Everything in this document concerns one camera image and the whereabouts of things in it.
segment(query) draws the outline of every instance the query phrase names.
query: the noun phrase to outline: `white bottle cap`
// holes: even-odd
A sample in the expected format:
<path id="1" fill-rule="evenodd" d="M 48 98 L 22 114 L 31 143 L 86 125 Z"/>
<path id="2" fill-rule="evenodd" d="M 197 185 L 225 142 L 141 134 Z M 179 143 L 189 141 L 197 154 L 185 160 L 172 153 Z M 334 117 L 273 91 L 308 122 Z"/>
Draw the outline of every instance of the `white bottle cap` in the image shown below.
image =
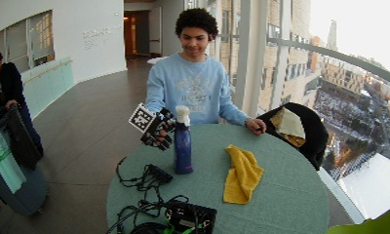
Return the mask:
<path id="1" fill-rule="evenodd" d="M 185 105 L 177 105 L 177 122 L 184 123 L 188 127 L 191 125 L 191 109 Z"/>

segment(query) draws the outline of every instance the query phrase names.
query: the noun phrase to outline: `doorway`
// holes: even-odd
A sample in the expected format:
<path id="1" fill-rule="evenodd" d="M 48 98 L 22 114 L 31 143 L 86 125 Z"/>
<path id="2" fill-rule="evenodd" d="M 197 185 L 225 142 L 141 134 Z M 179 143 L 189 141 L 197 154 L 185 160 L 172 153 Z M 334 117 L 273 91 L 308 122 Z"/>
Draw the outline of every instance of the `doorway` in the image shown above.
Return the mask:
<path id="1" fill-rule="evenodd" d="M 149 11 L 124 12 L 126 58 L 149 59 Z"/>

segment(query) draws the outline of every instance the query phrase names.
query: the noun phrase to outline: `person in black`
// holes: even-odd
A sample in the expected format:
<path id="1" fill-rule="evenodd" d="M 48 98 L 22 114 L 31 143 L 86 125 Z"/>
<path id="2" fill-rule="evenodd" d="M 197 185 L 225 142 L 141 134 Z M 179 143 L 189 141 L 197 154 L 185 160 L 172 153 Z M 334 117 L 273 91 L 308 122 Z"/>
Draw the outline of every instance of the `person in black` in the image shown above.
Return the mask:
<path id="1" fill-rule="evenodd" d="M 40 143 L 40 136 L 34 128 L 26 97 L 23 94 L 25 85 L 22 80 L 22 74 L 17 66 L 11 63 L 2 64 L 2 53 L 0 53 L 0 107 L 6 106 L 10 109 L 13 104 L 19 106 L 19 113 L 23 118 L 23 122 L 29 131 L 29 135 L 38 149 L 39 154 L 43 156 L 43 147 Z"/>

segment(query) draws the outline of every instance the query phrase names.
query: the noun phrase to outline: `yellow cloth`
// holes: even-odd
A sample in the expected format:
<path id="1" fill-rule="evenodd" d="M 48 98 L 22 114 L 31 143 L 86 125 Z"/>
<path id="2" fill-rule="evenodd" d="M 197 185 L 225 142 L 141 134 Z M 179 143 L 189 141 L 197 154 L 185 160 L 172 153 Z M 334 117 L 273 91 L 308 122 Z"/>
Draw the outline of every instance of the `yellow cloth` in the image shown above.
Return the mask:
<path id="1" fill-rule="evenodd" d="M 306 133 L 302 126 L 301 117 L 288 108 L 281 111 L 270 119 L 276 127 L 277 133 L 297 147 L 306 143 Z"/>
<path id="2" fill-rule="evenodd" d="M 224 202 L 246 204 L 260 183 L 264 168 L 257 164 L 252 152 L 233 144 L 225 150 L 232 156 L 232 168 L 225 181 Z"/>

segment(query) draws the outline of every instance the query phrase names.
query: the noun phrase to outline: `light green tabletop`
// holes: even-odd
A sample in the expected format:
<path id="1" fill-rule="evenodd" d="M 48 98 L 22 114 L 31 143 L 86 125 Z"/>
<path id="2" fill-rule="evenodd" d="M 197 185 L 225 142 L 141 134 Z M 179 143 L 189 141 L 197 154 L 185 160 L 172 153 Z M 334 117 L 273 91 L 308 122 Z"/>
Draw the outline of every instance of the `light green tabletop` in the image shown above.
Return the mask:
<path id="1" fill-rule="evenodd" d="M 256 136 L 248 128 L 225 124 L 192 126 L 192 140 L 192 174 L 175 174 L 173 149 L 161 151 L 143 145 L 128 155 L 120 167 L 122 176 L 141 176 L 147 164 L 161 168 L 173 176 L 172 181 L 160 187 L 163 199 L 167 201 L 177 195 L 185 195 L 192 204 L 216 209 L 215 234 L 326 232 L 329 202 L 325 186 L 300 151 L 269 134 Z M 232 165 L 231 155 L 225 151 L 229 144 L 250 151 L 264 167 L 260 184 L 246 205 L 224 203 L 223 200 Z M 107 197 L 110 227 L 118 221 L 120 210 L 126 206 L 136 206 L 143 196 L 144 192 L 126 187 L 114 176 Z M 164 214 L 159 219 L 147 219 L 144 214 L 140 214 L 140 218 L 141 221 L 164 223 Z M 124 222 L 127 233 L 134 228 L 131 221 L 132 218 Z"/>

